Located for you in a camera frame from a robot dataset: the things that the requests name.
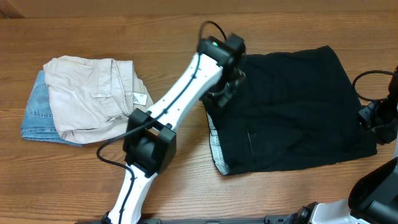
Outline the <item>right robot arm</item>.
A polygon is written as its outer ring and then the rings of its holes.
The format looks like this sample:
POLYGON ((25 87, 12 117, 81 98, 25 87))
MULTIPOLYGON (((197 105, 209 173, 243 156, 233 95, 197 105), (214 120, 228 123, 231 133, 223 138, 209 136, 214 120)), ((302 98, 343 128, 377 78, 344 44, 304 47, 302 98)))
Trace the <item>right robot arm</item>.
MULTIPOLYGON (((368 101, 359 112, 364 134, 372 134, 380 145, 397 140, 397 70, 371 70, 358 75, 352 85, 369 74, 390 75, 389 94, 368 101)), ((313 202, 278 223, 397 223, 397 156, 361 178, 347 199, 333 203, 313 202)))

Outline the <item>black cloth garment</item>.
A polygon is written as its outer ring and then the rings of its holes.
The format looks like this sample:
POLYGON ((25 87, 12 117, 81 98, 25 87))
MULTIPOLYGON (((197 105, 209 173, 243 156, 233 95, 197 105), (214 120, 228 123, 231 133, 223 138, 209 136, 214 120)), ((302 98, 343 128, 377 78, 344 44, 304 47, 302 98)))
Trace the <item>black cloth garment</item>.
POLYGON ((301 170, 377 153, 331 47, 248 55, 241 70, 246 79, 224 108, 205 105, 221 174, 301 170))

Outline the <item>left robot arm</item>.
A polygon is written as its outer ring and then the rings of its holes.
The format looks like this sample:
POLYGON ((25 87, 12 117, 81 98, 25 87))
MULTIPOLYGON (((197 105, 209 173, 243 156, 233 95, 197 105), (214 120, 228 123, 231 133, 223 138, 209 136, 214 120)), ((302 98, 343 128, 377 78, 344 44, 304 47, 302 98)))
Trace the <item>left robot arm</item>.
POLYGON ((245 79, 237 68, 246 52, 244 40, 231 34, 224 41, 200 39, 197 52, 171 89, 146 111, 129 116, 122 139, 126 173, 115 206, 101 223, 138 223, 153 180, 169 166, 176 153, 176 130, 194 104, 203 100, 220 109, 236 94, 245 79))

